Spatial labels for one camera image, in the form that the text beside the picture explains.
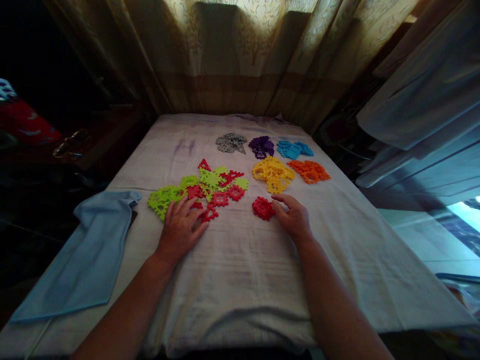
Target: light gray curtain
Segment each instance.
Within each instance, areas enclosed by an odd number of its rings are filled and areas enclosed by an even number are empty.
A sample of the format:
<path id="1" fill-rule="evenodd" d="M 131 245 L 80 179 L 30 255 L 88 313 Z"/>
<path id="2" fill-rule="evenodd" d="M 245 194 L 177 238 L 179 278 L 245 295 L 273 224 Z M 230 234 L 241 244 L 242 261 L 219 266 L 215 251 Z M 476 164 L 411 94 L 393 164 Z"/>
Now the light gray curtain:
<path id="1" fill-rule="evenodd" d="M 356 184 L 377 190 L 415 178 L 453 196 L 480 185 L 480 3 L 462 1 L 357 116 L 378 140 Z"/>

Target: white fabric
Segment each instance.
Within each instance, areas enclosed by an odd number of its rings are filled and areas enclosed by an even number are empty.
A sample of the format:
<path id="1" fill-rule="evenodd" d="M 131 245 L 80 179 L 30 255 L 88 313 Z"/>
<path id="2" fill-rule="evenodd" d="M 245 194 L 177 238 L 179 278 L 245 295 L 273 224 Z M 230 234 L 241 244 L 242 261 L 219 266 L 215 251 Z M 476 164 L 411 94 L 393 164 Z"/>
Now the white fabric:
<path id="1" fill-rule="evenodd" d="M 365 132 L 387 145 L 361 170 L 365 174 L 356 183 L 364 188 L 480 126 L 480 4 L 462 1 L 357 119 Z"/>
<path id="2" fill-rule="evenodd" d="M 295 248 L 275 217 L 264 221 L 252 212 L 257 196 L 270 197 L 265 182 L 252 177 L 258 160 L 249 148 L 246 155 L 217 150 L 217 137 L 230 132 L 248 141 L 264 135 L 274 143 L 301 141 L 313 150 L 313 157 L 299 160 L 319 162 L 332 179 L 308 185 L 297 175 L 285 194 L 306 206 L 313 234 L 377 331 L 475 322 L 300 127 L 234 116 L 164 115 L 108 187 L 136 190 L 143 198 L 110 304 L 54 319 L 34 355 L 70 354 L 80 344 L 157 246 L 162 222 L 145 200 L 160 187 L 198 174 L 203 158 L 213 168 L 244 172 L 250 185 L 238 203 L 218 210 L 219 217 L 178 265 L 144 349 L 154 355 L 165 347 L 175 357 L 192 349 L 316 345 Z M 24 355 L 43 326 L 7 325 L 0 357 Z"/>

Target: floor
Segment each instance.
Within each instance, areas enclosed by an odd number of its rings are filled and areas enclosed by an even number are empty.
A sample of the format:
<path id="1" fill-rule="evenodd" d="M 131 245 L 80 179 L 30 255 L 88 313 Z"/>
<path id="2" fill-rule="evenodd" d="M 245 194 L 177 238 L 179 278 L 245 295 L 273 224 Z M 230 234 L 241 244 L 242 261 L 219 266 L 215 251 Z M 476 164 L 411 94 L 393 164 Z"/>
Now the floor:
<path id="1" fill-rule="evenodd" d="M 479 209 L 459 202 L 443 213 L 378 211 L 434 274 L 480 276 Z"/>

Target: bed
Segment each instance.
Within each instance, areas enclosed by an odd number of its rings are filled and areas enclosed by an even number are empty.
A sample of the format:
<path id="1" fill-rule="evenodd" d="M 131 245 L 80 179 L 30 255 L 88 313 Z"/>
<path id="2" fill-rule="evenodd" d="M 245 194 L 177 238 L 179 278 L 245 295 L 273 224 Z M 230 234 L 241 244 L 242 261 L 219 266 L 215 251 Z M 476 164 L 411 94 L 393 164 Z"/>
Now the bed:
<path id="1" fill-rule="evenodd" d="M 278 346 L 301 352 L 316 346 L 295 248 L 275 217 L 264 221 L 252 212 L 257 196 L 270 197 L 266 183 L 252 177 L 259 160 L 246 145 L 246 154 L 223 153 L 215 145 L 231 132 L 248 141 L 265 135 L 274 143 L 301 141 L 313 150 L 313 157 L 298 160 L 320 163 L 331 180 L 306 184 L 296 175 L 284 194 L 308 209 L 313 234 L 376 331 L 475 323 L 300 127 L 249 115 L 163 115 L 107 188 L 142 195 L 110 303 L 50 323 L 8 324 L 0 333 L 0 357 L 25 356 L 33 345 L 34 356 L 71 354 L 157 246 L 163 223 L 147 207 L 150 193 L 198 174 L 204 158 L 212 168 L 245 173 L 250 185 L 238 203 L 218 210 L 219 217 L 176 268 L 144 351 L 154 356 L 165 349 L 169 357 L 179 357 L 199 349 Z M 287 162 L 277 152 L 274 156 Z"/>

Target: tiled floor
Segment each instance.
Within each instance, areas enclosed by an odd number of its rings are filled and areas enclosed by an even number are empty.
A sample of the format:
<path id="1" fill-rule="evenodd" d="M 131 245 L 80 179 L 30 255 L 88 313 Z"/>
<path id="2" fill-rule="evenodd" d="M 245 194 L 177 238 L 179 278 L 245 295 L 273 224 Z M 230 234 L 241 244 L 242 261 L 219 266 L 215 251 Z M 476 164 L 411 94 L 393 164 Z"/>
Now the tiled floor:
<path id="1" fill-rule="evenodd" d="M 480 231 L 480 210 L 471 209 L 462 203 L 448 208 Z M 378 211 L 434 274 L 480 276 L 480 257 L 428 213 L 386 209 Z"/>

